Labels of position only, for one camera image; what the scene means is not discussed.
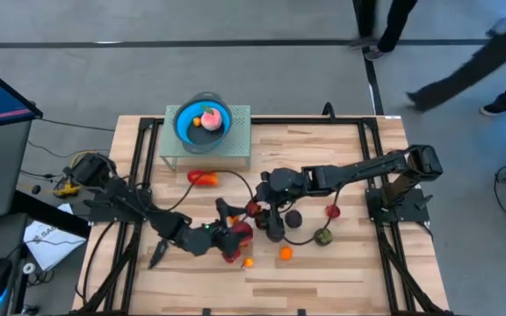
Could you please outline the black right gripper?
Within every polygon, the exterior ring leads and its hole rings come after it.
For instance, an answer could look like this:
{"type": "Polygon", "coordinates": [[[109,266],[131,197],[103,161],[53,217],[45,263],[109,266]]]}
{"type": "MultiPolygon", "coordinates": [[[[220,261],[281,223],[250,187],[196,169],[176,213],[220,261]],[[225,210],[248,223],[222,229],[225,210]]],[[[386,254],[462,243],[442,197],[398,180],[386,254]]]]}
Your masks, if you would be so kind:
{"type": "Polygon", "coordinates": [[[284,221],[276,206],[284,206],[307,195],[303,175],[293,169],[279,168],[261,173],[262,182],[250,207],[258,229],[267,229],[267,238],[280,242],[285,237],[284,221]]]}

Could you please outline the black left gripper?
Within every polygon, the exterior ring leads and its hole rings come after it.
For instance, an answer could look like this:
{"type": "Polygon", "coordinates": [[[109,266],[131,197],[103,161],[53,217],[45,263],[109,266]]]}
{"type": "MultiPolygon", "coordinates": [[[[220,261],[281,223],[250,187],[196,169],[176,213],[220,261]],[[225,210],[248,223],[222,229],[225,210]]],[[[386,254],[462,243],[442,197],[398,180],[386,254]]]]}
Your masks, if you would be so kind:
{"type": "Polygon", "coordinates": [[[238,241],[235,233],[228,225],[229,218],[239,217],[247,212],[245,208],[234,207],[221,197],[215,200],[220,220],[198,227],[191,227],[182,222],[177,226],[177,246],[195,256],[204,255],[210,248],[218,248],[225,262],[234,262],[242,255],[246,241],[238,241]]]}

